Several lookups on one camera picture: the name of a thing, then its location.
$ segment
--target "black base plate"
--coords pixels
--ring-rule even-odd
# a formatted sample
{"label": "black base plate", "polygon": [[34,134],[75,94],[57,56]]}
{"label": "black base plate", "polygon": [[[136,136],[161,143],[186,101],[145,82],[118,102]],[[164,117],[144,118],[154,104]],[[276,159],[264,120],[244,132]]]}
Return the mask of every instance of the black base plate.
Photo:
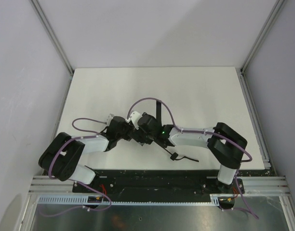
{"label": "black base plate", "polygon": [[[220,189],[216,178],[196,176],[187,171],[119,171],[119,174],[95,178],[90,187],[107,194],[115,202],[193,203],[210,202],[210,194],[233,194],[232,187]],[[244,193],[243,182],[238,179]],[[73,187],[74,193],[93,193],[84,186]]]}

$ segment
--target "white platform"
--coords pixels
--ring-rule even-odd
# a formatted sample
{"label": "white platform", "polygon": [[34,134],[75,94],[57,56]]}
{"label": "white platform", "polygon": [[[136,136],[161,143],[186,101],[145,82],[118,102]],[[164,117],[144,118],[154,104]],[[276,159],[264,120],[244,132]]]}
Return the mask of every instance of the white platform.
{"label": "white platform", "polygon": [[[259,146],[234,67],[80,68],[76,69],[63,110],[59,132],[84,136],[90,133],[72,128],[78,117],[105,121],[108,114],[126,117],[130,106],[144,97],[164,101],[177,125],[189,128],[213,127],[224,122],[248,141],[246,150],[253,161],[241,169],[264,169]],[[155,101],[145,101],[136,111],[155,115]],[[171,124],[162,108],[162,123]],[[105,125],[78,121],[80,128],[100,131]],[[119,141],[106,153],[87,154],[80,163],[98,169],[219,169],[213,154],[204,148],[169,148],[180,155],[199,159],[172,161],[159,146]]]}

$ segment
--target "gray wall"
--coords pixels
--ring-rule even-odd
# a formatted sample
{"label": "gray wall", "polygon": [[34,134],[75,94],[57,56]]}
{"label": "gray wall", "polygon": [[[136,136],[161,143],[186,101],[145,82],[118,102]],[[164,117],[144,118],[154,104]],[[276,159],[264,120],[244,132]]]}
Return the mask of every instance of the gray wall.
{"label": "gray wall", "polygon": [[0,0],[0,230],[15,226],[67,81],[29,1]]}
{"label": "gray wall", "polygon": [[246,76],[279,175],[295,201],[295,0],[289,0]]}
{"label": "gray wall", "polygon": [[276,0],[39,2],[75,68],[240,67]]}

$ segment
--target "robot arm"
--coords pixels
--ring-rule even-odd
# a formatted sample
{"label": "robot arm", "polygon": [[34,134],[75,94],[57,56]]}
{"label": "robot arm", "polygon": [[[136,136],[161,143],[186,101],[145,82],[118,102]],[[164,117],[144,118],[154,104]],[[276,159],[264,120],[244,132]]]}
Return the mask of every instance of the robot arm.
{"label": "robot arm", "polygon": [[[240,167],[243,152],[230,143],[223,143],[219,137],[206,134],[206,132],[222,134],[242,148],[246,147],[247,141],[224,123],[217,123],[214,128],[185,128],[184,130],[193,132],[178,131],[173,125],[162,126],[159,116],[155,118],[146,113],[132,112],[128,120],[110,115],[106,131],[101,132],[93,139],[72,141],[65,147],[63,152],[66,154],[58,156],[52,169],[52,175],[61,181],[70,179],[90,184],[95,177],[95,172],[78,164],[81,155],[96,151],[106,152],[114,148],[121,139],[127,141],[134,139],[141,145],[151,144],[154,141],[162,148],[178,145],[208,148],[221,164],[217,177],[219,184],[231,185],[234,174]],[[48,171],[57,151],[69,139],[71,136],[68,134],[59,133],[39,159],[39,166]],[[177,156],[178,154],[174,153],[171,159],[174,160]]]}

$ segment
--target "purple cable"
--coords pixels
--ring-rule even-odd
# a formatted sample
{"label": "purple cable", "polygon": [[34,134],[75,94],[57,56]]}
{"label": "purple cable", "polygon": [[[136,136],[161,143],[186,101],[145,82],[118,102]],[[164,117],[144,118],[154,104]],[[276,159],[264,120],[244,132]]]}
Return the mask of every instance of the purple cable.
{"label": "purple cable", "polygon": [[[138,100],[137,102],[135,102],[129,109],[128,111],[128,114],[127,114],[127,118],[129,118],[130,114],[131,114],[131,111],[132,109],[138,104],[140,103],[141,101],[144,101],[144,100],[156,100],[156,101],[159,101],[162,105],[164,105],[164,107],[167,109],[170,117],[171,117],[171,121],[172,121],[172,124],[173,126],[175,127],[176,130],[180,131],[180,132],[194,132],[194,133],[200,133],[200,134],[204,134],[204,131],[197,131],[197,130],[182,130],[180,129],[176,124],[175,124],[175,121],[174,121],[174,118],[173,118],[173,115],[172,115],[172,112],[170,110],[170,108],[161,100],[157,99],[157,98],[153,98],[153,97],[146,97],[146,98],[143,98],[143,99],[140,99]],[[234,145],[235,147],[237,147],[238,149],[240,149],[243,153],[245,153],[249,159],[248,160],[242,160],[241,162],[251,162],[253,160],[252,156],[245,150],[243,149],[241,146],[239,146],[237,143],[233,142],[232,140],[230,140],[229,138],[223,136],[223,135],[220,135],[218,133],[215,133],[215,132],[210,132],[210,131],[207,131],[205,132],[205,134],[210,134],[210,135],[215,135],[215,136],[218,136],[219,138],[225,140],[225,141],[228,141],[229,143],[231,143],[232,145]],[[235,179],[235,182],[236,182],[236,185],[239,185],[238,184],[238,178],[237,178],[237,174],[238,174],[239,170],[237,170],[237,172],[235,173],[235,176],[234,176],[234,179]],[[239,193],[241,195],[241,198],[242,200],[244,201],[246,207],[249,209],[245,209],[245,208],[235,208],[235,210],[240,210],[240,211],[245,211],[245,212],[248,212],[250,214],[252,214],[254,216],[254,218],[256,219],[259,219],[259,217],[252,211],[252,209],[249,207],[249,205],[247,204],[242,192],[241,192],[241,189],[239,187],[237,187],[238,190],[239,190]]]}
{"label": "purple cable", "polygon": [[73,128],[76,129],[76,130],[78,130],[78,131],[85,131],[85,132],[91,132],[91,133],[96,133],[96,134],[98,134],[98,132],[96,132],[96,131],[85,130],[85,129],[80,129],[80,128],[76,127],[75,126],[75,122],[78,121],[78,120],[90,120],[90,121],[93,121],[93,122],[96,122],[96,123],[100,123],[100,124],[107,124],[106,122],[102,122],[102,121],[98,121],[98,120],[90,119],[90,118],[77,118],[74,121],[72,121],[72,123],[71,123],[71,125],[73,126]]}
{"label": "purple cable", "polygon": [[[200,133],[200,134],[204,134],[204,131],[197,131],[197,130],[182,130],[180,129],[175,121],[174,121],[174,118],[173,118],[173,115],[172,115],[172,112],[170,110],[170,108],[161,100],[159,99],[156,99],[156,98],[153,98],[153,97],[147,97],[147,98],[143,98],[143,99],[140,99],[138,100],[137,102],[135,102],[129,109],[128,111],[128,114],[127,114],[127,118],[129,118],[130,114],[131,114],[131,111],[132,109],[138,104],[140,103],[141,101],[144,101],[144,100],[156,100],[156,101],[159,101],[162,105],[164,105],[164,107],[167,109],[170,117],[171,117],[171,120],[172,120],[172,124],[173,126],[175,127],[176,130],[180,131],[180,132],[194,132],[194,133]],[[241,162],[251,162],[253,160],[252,156],[245,150],[243,149],[241,146],[239,146],[237,143],[233,142],[232,140],[230,140],[229,138],[223,136],[223,135],[220,135],[218,133],[215,133],[215,132],[210,132],[210,131],[207,131],[205,132],[205,134],[209,134],[209,135],[215,135],[215,136],[218,136],[219,138],[221,139],[224,139],[225,141],[228,141],[229,143],[231,143],[232,145],[234,145],[235,147],[237,147],[238,149],[240,149],[243,153],[245,153],[247,156],[248,156],[248,160],[242,160]]]}
{"label": "purple cable", "polygon": [[73,209],[77,209],[77,208],[82,208],[82,206],[81,206],[81,205],[79,205],[79,206],[74,206],[74,207],[71,207],[71,208],[69,208],[69,209],[66,209],[66,210],[64,210],[64,211],[62,211],[62,212],[60,212],[60,213],[51,214],[51,215],[44,214],[44,213],[41,211],[40,208],[38,208],[38,212],[40,213],[40,215],[42,215],[42,216],[45,217],[45,218],[54,218],[54,217],[57,217],[57,216],[59,216],[59,215],[62,215],[62,214],[64,214],[64,213],[67,213],[67,212],[69,212],[69,211],[71,211],[71,210],[73,210]]}
{"label": "purple cable", "polygon": [[75,141],[75,140],[79,140],[79,139],[91,139],[91,138],[96,138],[97,135],[99,134],[97,131],[91,131],[91,130],[84,130],[84,129],[80,129],[78,127],[75,126],[75,122],[78,121],[78,120],[90,120],[90,121],[93,121],[93,122],[97,122],[97,123],[101,123],[101,124],[107,124],[106,122],[102,122],[102,121],[98,121],[98,120],[95,120],[95,119],[89,119],[89,118],[77,118],[75,119],[74,121],[72,121],[71,125],[73,126],[74,129],[78,130],[78,131],[85,131],[85,132],[91,132],[91,133],[95,133],[96,135],[95,136],[83,136],[83,137],[74,137],[74,138],[71,138],[70,140],[68,140],[67,142],[65,142],[63,144],[63,146],[59,149],[59,151],[55,154],[51,164],[50,164],[50,167],[49,167],[49,171],[48,171],[48,176],[50,179],[55,179],[55,177],[52,176],[52,169],[53,169],[53,166],[58,158],[58,156],[60,155],[60,153],[62,152],[62,150],[69,144],[71,143],[72,141]]}
{"label": "purple cable", "polygon": [[97,135],[95,136],[80,136],[80,137],[74,137],[74,138],[71,138],[70,140],[66,141],[62,147],[59,149],[59,151],[57,151],[57,153],[55,154],[51,164],[50,164],[50,167],[49,167],[49,171],[48,171],[48,176],[50,179],[55,179],[55,177],[52,176],[52,169],[53,169],[53,166],[58,158],[58,156],[60,155],[60,153],[63,151],[63,149],[71,142],[75,141],[75,140],[80,140],[80,139],[91,139],[91,138],[96,138]]}
{"label": "purple cable", "polygon": [[[94,119],[89,119],[89,118],[77,118],[77,119],[75,119],[75,120],[72,122],[72,126],[73,126],[74,129],[77,129],[77,130],[79,130],[79,131],[92,132],[92,133],[95,133],[96,135],[94,135],[94,136],[83,136],[83,137],[74,137],[74,138],[71,138],[70,140],[68,140],[67,142],[65,142],[65,143],[62,145],[62,147],[59,149],[59,151],[57,151],[57,153],[55,154],[55,156],[54,156],[54,158],[53,158],[53,160],[52,160],[52,162],[51,162],[51,164],[50,164],[49,171],[48,171],[48,176],[49,176],[50,179],[55,179],[55,177],[52,176],[52,169],[53,169],[53,166],[54,166],[54,164],[55,164],[55,162],[56,162],[58,156],[60,155],[60,153],[63,151],[63,149],[64,149],[67,145],[69,145],[71,142],[73,142],[73,141],[75,141],[75,140],[79,140],[79,139],[92,139],[92,138],[96,138],[96,137],[98,136],[99,133],[98,133],[97,131],[83,130],[83,129],[77,128],[77,127],[74,125],[74,123],[75,123],[77,120],[81,120],[81,119],[90,120],[90,121],[97,122],[97,123],[102,123],[102,124],[107,124],[106,122],[101,122],[101,121],[94,120]],[[96,209],[96,208],[88,208],[89,210],[92,210],[92,211],[103,211],[103,210],[106,210],[106,209],[108,209],[108,208],[110,208],[110,207],[112,206],[112,201],[111,201],[111,199],[110,199],[107,195],[105,195],[105,194],[103,194],[102,192],[99,192],[99,191],[97,191],[97,190],[95,190],[95,189],[89,187],[88,185],[86,185],[86,184],[84,184],[84,183],[82,183],[82,182],[80,182],[80,181],[78,181],[77,183],[78,183],[78,184],[81,184],[82,186],[86,187],[87,189],[89,189],[89,190],[91,190],[91,191],[93,191],[93,192],[95,192],[95,193],[101,194],[103,197],[107,198],[108,201],[109,201],[109,205],[108,205],[107,207],[105,207],[105,208],[100,208],[100,209]],[[49,218],[49,217],[56,217],[56,216],[59,216],[59,215],[61,215],[61,214],[64,214],[64,213],[66,213],[66,212],[68,212],[68,211],[71,211],[71,210],[73,210],[73,209],[80,208],[80,207],[82,207],[82,206],[74,206],[74,207],[72,207],[72,208],[69,208],[69,209],[63,211],[63,212],[60,212],[60,213],[57,213],[57,214],[53,214],[53,215],[46,215],[46,214],[43,214],[40,210],[39,210],[39,212],[40,212],[40,214],[41,214],[42,216],[44,216],[44,217],[48,217],[48,218]]]}
{"label": "purple cable", "polygon": [[42,215],[43,217],[46,217],[46,218],[53,218],[53,217],[57,217],[59,215],[62,215],[64,213],[67,213],[67,212],[69,212],[69,211],[71,211],[73,209],[77,209],[77,208],[87,208],[88,210],[91,210],[91,211],[104,211],[104,210],[106,210],[106,209],[108,209],[108,208],[110,208],[112,206],[112,201],[107,195],[103,194],[102,192],[97,191],[96,189],[93,189],[93,188],[89,187],[88,185],[86,185],[86,184],[84,184],[84,183],[82,183],[80,181],[77,181],[77,183],[81,184],[82,186],[86,187],[87,189],[92,190],[95,193],[101,194],[103,197],[107,198],[108,201],[109,201],[109,205],[107,207],[98,208],[98,209],[97,208],[87,208],[87,207],[83,207],[83,205],[79,205],[79,206],[74,206],[74,207],[71,207],[69,209],[66,209],[66,210],[64,210],[62,212],[59,212],[59,213],[56,213],[56,214],[50,214],[50,215],[44,214],[41,211],[41,209],[39,208],[38,212],[40,213],[40,215]]}
{"label": "purple cable", "polygon": [[251,215],[253,215],[254,218],[256,218],[257,220],[259,220],[259,217],[258,217],[258,216],[253,212],[253,210],[250,208],[250,206],[248,205],[248,203],[247,203],[246,200],[245,200],[245,197],[243,196],[243,193],[241,192],[241,189],[239,188],[239,183],[238,183],[238,172],[239,172],[239,170],[237,170],[236,173],[235,173],[234,181],[235,181],[235,184],[236,184],[236,186],[237,186],[237,188],[238,188],[238,191],[239,191],[239,193],[240,193],[240,195],[241,195],[241,198],[242,198],[242,200],[244,201],[244,204],[246,205],[246,207],[248,208],[248,210],[247,210],[247,209],[244,209],[244,208],[236,208],[236,209],[241,210],[241,211],[248,212],[248,213],[250,213]]}

